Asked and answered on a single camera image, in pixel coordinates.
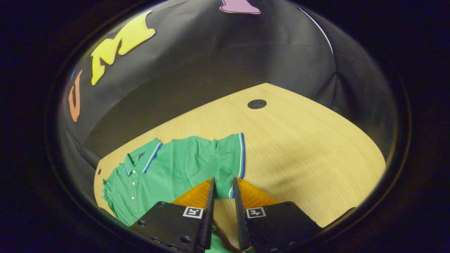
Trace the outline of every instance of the green polo shirt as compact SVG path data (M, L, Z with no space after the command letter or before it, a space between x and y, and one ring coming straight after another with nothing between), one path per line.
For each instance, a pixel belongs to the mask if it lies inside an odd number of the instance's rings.
M118 220L131 226L156 202L172 202L212 177L217 198L232 198L233 178L242 178L244 168L243 133L221 140L192 136L167 144L155 138L125 156L103 181L102 198Z

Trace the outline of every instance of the yellow letter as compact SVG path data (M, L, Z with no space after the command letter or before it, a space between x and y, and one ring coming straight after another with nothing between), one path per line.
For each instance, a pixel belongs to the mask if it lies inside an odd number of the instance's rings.
M129 21L124 27L122 27L114 39L105 39L95 48L91 54L92 85L95 85L105 73L105 66L101 65L100 58L107 64L111 65L116 57L116 51L120 41L122 41L122 45L118 53L120 55L124 55L137 45L155 35L155 29L148 29L145 24L145 17L150 12L152 11L147 11Z
M77 121L78 117L80 116L80 75L82 70L80 70L80 73L78 73L78 76L75 79L75 99L76 99L76 105L73 105L73 86L70 89L69 92L69 109L70 109L70 115L72 116L73 121Z

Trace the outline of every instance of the table surface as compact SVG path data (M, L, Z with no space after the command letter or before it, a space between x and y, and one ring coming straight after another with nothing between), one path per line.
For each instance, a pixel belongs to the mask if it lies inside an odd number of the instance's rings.
M250 109L247 104L254 99L267 105ZM112 214L101 198L102 179L108 179L127 153L153 138L164 144L240 132L245 136L244 180L280 202L293 201L321 227L357 207L385 171L380 150L353 123L308 98L264 83L169 120L101 159L94 179L97 204ZM237 247L235 212L234 199L215 202L214 220Z

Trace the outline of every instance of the shirt collar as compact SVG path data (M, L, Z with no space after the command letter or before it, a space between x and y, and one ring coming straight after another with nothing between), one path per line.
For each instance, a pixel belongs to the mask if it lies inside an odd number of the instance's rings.
M158 140L158 138L155 138L153 141L145 144L135 151L126 154L124 162L126 175L130 176L133 170L139 170L142 173L146 173L161 145L162 143ZM138 160L139 155L142 153L144 153L143 156Z

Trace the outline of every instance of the yellow foam letter m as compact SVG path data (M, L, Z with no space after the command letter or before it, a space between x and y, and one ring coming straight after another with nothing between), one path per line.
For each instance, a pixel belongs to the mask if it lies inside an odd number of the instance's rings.
M147 11L133 20L129 21L114 39L105 39L98 45L92 52L92 85L95 85L105 73L105 66L101 65L100 58L111 65L116 57L117 47L119 42L122 41L122 45L119 49L119 54L124 55L137 45L146 41L155 35L155 29L148 29L145 24L145 17L152 12Z

